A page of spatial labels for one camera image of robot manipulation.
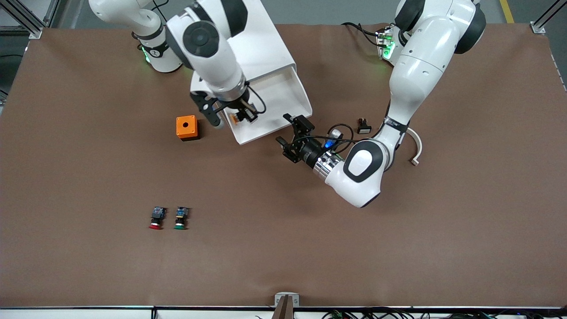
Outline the green push button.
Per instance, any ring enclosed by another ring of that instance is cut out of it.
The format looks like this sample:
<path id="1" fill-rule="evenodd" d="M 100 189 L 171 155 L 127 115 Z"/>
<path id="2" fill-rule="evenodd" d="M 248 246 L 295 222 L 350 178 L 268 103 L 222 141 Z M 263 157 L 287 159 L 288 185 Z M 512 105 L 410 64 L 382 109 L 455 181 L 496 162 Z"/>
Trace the green push button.
<path id="1" fill-rule="evenodd" d="M 175 215 L 175 230 L 186 230 L 187 220 L 190 216 L 190 209 L 188 207 L 179 206 Z"/>

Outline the red push button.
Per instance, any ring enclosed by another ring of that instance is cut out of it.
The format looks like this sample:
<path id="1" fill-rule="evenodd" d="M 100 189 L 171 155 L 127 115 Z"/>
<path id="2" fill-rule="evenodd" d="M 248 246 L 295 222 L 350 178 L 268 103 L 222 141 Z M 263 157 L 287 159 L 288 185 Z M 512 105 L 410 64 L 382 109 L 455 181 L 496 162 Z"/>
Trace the red push button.
<path id="1" fill-rule="evenodd" d="M 151 222 L 148 228 L 151 230 L 162 230 L 163 221 L 167 214 L 167 208 L 155 206 L 151 214 Z"/>

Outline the orange box with hole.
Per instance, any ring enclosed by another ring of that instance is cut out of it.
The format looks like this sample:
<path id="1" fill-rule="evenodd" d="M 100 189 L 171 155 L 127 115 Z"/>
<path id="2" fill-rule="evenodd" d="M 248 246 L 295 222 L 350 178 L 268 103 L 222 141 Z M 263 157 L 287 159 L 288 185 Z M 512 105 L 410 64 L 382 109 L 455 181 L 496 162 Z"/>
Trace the orange box with hole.
<path id="1" fill-rule="evenodd" d="M 176 135 L 182 141 L 201 139 L 200 125 L 195 115 L 176 118 Z"/>

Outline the brown table mat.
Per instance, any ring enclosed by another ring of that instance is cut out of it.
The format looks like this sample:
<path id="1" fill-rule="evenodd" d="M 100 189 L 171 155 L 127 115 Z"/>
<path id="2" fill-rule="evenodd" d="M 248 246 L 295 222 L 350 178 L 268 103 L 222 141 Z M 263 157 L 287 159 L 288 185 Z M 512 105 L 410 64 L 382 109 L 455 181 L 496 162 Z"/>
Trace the brown table mat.
<path id="1" fill-rule="evenodd" d="M 128 31 L 30 41 L 0 115 L 0 307 L 567 305 L 567 92 L 526 24 L 451 60 L 419 166 L 406 137 L 363 209 L 282 155 L 289 128 L 180 141 L 189 83 Z"/>

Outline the white curved plastic arc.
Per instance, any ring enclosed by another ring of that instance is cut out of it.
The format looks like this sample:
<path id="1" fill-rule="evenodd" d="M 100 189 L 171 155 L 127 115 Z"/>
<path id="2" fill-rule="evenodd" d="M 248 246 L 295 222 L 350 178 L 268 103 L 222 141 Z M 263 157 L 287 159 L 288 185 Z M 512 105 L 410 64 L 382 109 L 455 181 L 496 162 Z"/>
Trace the white curved plastic arc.
<path id="1" fill-rule="evenodd" d="M 419 157 L 423 153 L 423 141 L 422 141 L 421 137 L 419 136 L 419 134 L 415 130 L 411 129 L 410 127 L 407 128 L 406 134 L 411 136 L 411 138 L 414 140 L 414 142 L 416 144 L 416 153 L 413 156 L 413 158 L 410 160 L 410 162 L 413 166 L 418 166 L 419 165 Z"/>

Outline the grey metal bracket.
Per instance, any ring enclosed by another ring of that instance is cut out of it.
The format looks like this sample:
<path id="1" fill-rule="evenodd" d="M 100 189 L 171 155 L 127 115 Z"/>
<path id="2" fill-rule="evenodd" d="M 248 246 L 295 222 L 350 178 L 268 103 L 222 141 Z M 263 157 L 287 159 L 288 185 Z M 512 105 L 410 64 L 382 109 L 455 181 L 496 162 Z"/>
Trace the grey metal bracket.
<path id="1" fill-rule="evenodd" d="M 284 298 L 285 296 L 289 296 L 290 303 L 292 303 L 292 307 L 299 307 L 299 294 L 295 292 L 278 292 L 275 294 L 275 305 L 279 303 L 280 299 Z"/>

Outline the dark tapered post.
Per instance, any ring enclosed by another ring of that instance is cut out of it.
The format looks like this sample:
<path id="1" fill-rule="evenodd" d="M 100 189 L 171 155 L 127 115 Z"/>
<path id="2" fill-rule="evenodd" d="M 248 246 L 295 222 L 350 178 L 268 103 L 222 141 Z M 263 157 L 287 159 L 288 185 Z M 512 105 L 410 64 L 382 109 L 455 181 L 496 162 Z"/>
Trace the dark tapered post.
<path id="1" fill-rule="evenodd" d="M 290 294 L 275 296 L 275 310 L 271 319 L 294 319 L 294 300 Z"/>

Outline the aluminium frame profile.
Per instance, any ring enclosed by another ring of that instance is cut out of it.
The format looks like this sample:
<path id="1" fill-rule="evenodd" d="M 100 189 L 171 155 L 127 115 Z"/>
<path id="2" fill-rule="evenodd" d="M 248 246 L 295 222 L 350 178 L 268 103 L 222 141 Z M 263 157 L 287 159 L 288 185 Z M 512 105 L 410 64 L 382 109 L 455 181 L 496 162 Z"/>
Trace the aluminium frame profile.
<path id="1" fill-rule="evenodd" d="M 0 36 L 41 38 L 62 0 L 0 0 Z"/>
<path id="2" fill-rule="evenodd" d="M 567 0 L 555 0 L 553 4 L 545 10 L 539 18 L 530 22 L 531 30 L 534 34 L 545 34 L 545 25 L 567 5 Z"/>

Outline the white table edge rail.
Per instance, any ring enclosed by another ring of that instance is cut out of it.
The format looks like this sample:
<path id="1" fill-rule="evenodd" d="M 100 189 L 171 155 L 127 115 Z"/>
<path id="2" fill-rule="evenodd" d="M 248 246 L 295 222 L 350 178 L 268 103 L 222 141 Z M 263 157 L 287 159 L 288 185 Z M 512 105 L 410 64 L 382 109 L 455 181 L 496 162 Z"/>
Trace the white table edge rail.
<path id="1" fill-rule="evenodd" d="M 0 319 L 271 319 L 274 306 L 0 307 Z M 299 306 L 294 319 L 567 319 L 562 307 Z"/>

